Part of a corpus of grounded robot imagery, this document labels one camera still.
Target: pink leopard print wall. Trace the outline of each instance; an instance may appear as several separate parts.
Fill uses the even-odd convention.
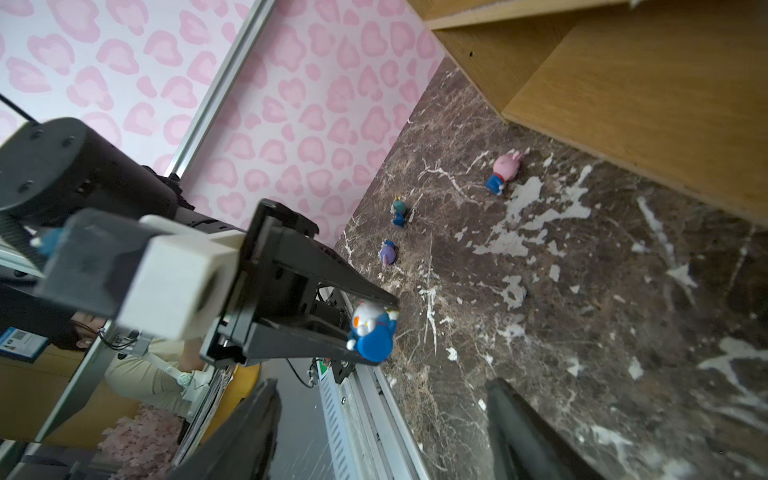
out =
[[[129,157],[172,156],[253,0],[0,0],[0,91]],[[0,104],[0,141],[22,120]]]
[[[0,88],[163,171],[251,4],[0,0]],[[402,0],[279,0],[185,177],[188,198],[238,226],[273,198],[333,244],[442,57]],[[1,107],[0,141],[20,123]]]
[[[442,57],[401,0],[280,0],[187,179],[190,201],[246,227],[272,198],[334,244]]]

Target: toy figurine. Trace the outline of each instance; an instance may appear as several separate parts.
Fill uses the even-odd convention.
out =
[[[397,248],[395,244],[389,240],[384,240],[382,242],[382,249],[379,250],[379,260],[382,261],[382,266],[384,268],[392,265],[395,260],[397,260],[397,252],[395,252],[395,248]]]
[[[406,205],[402,202],[402,200],[400,200],[399,197],[395,197],[395,201],[392,202],[392,207],[389,209],[389,212],[395,216],[392,218],[393,225],[402,227],[406,224],[406,213],[408,212],[408,207],[406,207]]]
[[[518,174],[523,155],[523,152],[515,150],[510,154],[500,156],[493,162],[493,176],[485,182],[485,186],[491,193],[494,195],[502,194],[504,183],[512,180]]]
[[[352,319],[346,348],[357,350],[371,362],[383,362],[392,353],[399,310],[385,309],[373,302],[360,302]]]

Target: marble countertop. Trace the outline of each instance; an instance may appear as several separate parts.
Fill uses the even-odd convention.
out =
[[[433,478],[492,478],[495,377],[606,478],[768,478],[766,231],[504,124],[450,60],[336,250],[399,295],[383,368]]]

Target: aluminum rail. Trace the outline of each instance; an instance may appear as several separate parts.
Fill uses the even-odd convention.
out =
[[[214,124],[216,115],[219,113],[224,100],[232,89],[232,85],[237,79],[237,75],[243,68],[251,49],[256,44],[264,29],[266,20],[269,18],[276,4],[276,0],[257,0],[253,4],[248,16],[240,27],[232,47],[230,48],[224,62],[216,73],[213,83],[210,84],[208,92],[205,94],[200,108],[192,119],[184,139],[181,141],[174,159],[168,165],[165,177],[176,174],[179,178],[189,169],[192,161],[197,156],[197,152],[203,145],[206,135]]]

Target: purple figurine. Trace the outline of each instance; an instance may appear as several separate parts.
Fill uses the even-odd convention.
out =
[[[379,260],[382,261],[383,267],[392,265],[397,260],[397,253],[395,252],[395,244],[389,240],[382,242],[382,249],[379,250]]]

